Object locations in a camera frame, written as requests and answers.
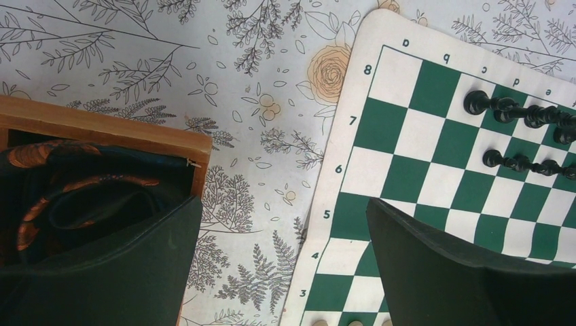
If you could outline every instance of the chess piece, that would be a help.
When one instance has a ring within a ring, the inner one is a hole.
[[[546,177],[559,174],[569,180],[576,179],[576,167],[574,166],[561,167],[555,160],[546,160],[540,165],[542,166],[542,169],[538,173],[545,175]]]
[[[505,168],[515,169],[518,165],[518,162],[515,159],[503,158],[502,154],[500,154],[500,152],[495,149],[489,149],[486,151],[486,153],[484,153],[484,156],[482,156],[482,163],[490,168],[501,165]]]
[[[553,138],[559,144],[568,145],[576,141],[576,129],[556,127]]]
[[[466,94],[464,98],[464,110],[473,115],[479,115],[487,109],[509,111],[514,107],[519,107],[514,99],[509,97],[489,98],[488,95],[481,90],[473,90]]]

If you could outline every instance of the orange rose drawing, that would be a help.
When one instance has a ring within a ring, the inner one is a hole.
[[[378,3],[380,4],[378,8],[392,10],[396,14],[400,13],[400,4],[396,0],[378,0]]]
[[[338,102],[349,60],[350,48],[341,46],[327,46],[312,58],[308,80],[316,101],[326,105]]]

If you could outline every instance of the green square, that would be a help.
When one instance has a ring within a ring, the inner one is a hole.
[[[529,257],[553,260],[556,256],[556,250],[558,250],[559,234],[560,226],[536,223],[532,235],[532,251]]]
[[[432,162],[455,168],[466,168],[477,134],[478,128],[476,127],[446,120]]]
[[[570,113],[571,115],[576,115],[576,110],[570,109],[569,107],[563,107],[562,105],[558,106],[558,109],[562,112]],[[556,125],[549,124],[547,125],[548,129],[546,130],[546,134],[544,135],[544,139],[542,140],[542,144],[558,149],[562,149],[568,151],[570,149],[570,144],[562,145],[554,141],[554,130],[556,129]]]
[[[539,144],[532,143],[530,141],[525,141],[524,139],[514,138],[510,140],[508,144],[508,148],[506,149],[505,153],[502,155],[505,158],[512,158],[515,155],[522,154],[528,157],[530,162],[534,162],[534,158],[536,157],[536,153],[538,152],[538,148],[540,148]],[[499,177],[505,177],[508,179],[518,180],[518,181],[525,181],[526,177],[528,176],[529,171],[524,172],[516,172],[511,168],[505,168],[504,166],[498,167],[498,173],[496,174]]]
[[[306,301],[306,310],[342,311],[354,276],[316,274]]]
[[[562,163],[562,166],[570,166],[570,165],[576,166],[576,154],[574,153],[568,153],[566,155],[566,158],[564,159],[564,162]],[[566,177],[563,177],[562,175],[557,175],[556,180],[554,180],[554,185],[552,187],[564,190],[566,192],[576,192],[576,181],[568,180],[566,179]]]
[[[508,219],[504,217],[480,214],[474,234],[474,244],[501,253],[507,225]]]
[[[536,222],[549,193],[548,187],[525,183],[510,217]]]
[[[566,214],[562,226],[565,228],[576,229],[576,200],[572,201],[572,206],[570,206],[570,210],[568,211],[568,214]]]
[[[446,117],[459,79],[458,71],[422,61],[409,108]]]
[[[528,97],[528,95],[518,92],[517,90],[513,90],[511,88],[496,85],[496,87],[494,87],[492,97],[511,97],[516,102],[518,102],[520,106],[523,106],[524,103],[526,102],[526,97]],[[482,120],[482,128],[511,136],[512,133],[514,132],[514,128],[516,127],[516,123],[518,123],[518,119],[510,122],[509,124],[501,124],[500,122],[494,120],[494,111],[488,109],[484,113],[484,119]]]
[[[339,193],[334,212],[327,212],[333,219],[330,236],[370,241],[370,232],[366,221],[368,200],[369,198],[366,196]]]
[[[356,267],[356,272],[354,275],[380,277],[372,242],[369,243],[368,247],[366,247],[366,250],[364,250],[364,254],[362,255],[362,258],[360,258],[360,262]]]
[[[377,312],[343,312],[338,326],[348,326],[353,321],[359,321],[362,325],[373,325],[377,315]]]
[[[560,267],[565,267],[565,268],[573,268],[574,266],[576,266],[576,264],[574,264],[574,263],[566,263],[565,261],[553,261],[552,263],[550,263],[550,265],[560,266]]]
[[[394,153],[407,109],[367,98],[354,146]]]
[[[485,175],[474,171],[464,171],[462,181],[458,185],[452,201],[452,209],[481,213],[492,184],[496,179],[493,175]]]
[[[449,211],[449,209],[444,209],[442,207],[417,204],[416,211],[414,211],[414,218],[433,228],[444,231]]]
[[[390,312],[390,308],[388,308],[388,302],[386,301],[386,297],[384,297],[384,299],[382,300],[382,303],[380,305],[380,309],[378,309],[378,312]]]
[[[429,162],[394,155],[380,197],[416,202],[429,166]]]

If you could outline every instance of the chessboard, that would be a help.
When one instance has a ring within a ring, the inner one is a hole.
[[[576,181],[488,167],[482,158],[495,149],[567,167],[576,163],[576,143],[555,142],[552,124],[529,128],[497,122],[490,109],[467,113],[463,101],[474,90],[576,114],[573,84],[388,10],[364,19],[281,326],[390,319],[367,229],[371,197],[492,251],[575,267]]]

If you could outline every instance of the white tablecloth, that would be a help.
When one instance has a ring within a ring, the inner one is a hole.
[[[4,94],[213,137],[181,325],[277,324],[370,10],[576,77],[570,1],[0,2]]]

